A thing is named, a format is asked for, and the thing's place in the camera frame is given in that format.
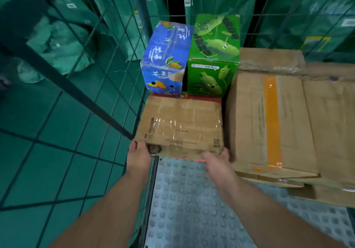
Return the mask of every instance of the studded metal plate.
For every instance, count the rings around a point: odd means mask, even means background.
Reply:
[[[282,187],[255,185],[324,233],[355,248],[345,207],[290,197]],[[256,247],[238,217],[220,199],[214,184],[204,176],[204,165],[167,157],[158,164],[145,246]]]

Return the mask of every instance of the wire mesh cage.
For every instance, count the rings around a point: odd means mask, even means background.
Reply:
[[[354,62],[355,0],[0,2],[3,247],[49,245],[124,174],[149,95],[139,60],[159,21],[239,14],[244,47]],[[144,243],[153,161],[129,245]]]

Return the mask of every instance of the green floor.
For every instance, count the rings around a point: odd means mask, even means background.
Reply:
[[[113,54],[113,48],[105,42],[105,38],[100,39],[100,45],[96,63],[70,77],[92,100],[98,95],[103,79],[97,63],[106,69]],[[118,92],[106,79],[97,104],[132,132],[136,120],[133,111],[138,111],[144,80],[139,62],[132,62],[129,67],[133,79],[125,76],[126,67],[127,64],[115,55],[108,76],[116,88],[121,89],[122,96],[115,105]],[[130,141],[97,116],[91,114],[89,117],[87,108],[65,93],[60,96],[39,135],[43,143],[31,147],[32,142],[27,137],[38,135],[59,93],[60,90],[47,80],[37,84],[19,82],[8,90],[6,98],[0,102],[0,128],[22,136],[19,138],[0,132],[0,199],[30,151],[0,209],[2,248],[36,247],[38,244],[38,247],[46,247],[78,218],[82,206],[83,211],[88,210],[122,175]],[[80,154],[75,154],[70,164],[76,146]]]

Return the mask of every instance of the orange packing tape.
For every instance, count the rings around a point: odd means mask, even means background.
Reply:
[[[264,76],[267,164],[282,167],[276,76]]]

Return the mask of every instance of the person's right hand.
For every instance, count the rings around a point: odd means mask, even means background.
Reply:
[[[203,152],[201,157],[206,160],[208,175],[214,182],[219,196],[232,207],[232,194],[237,191],[239,179],[229,163],[228,149],[223,148],[219,157],[207,151]]]

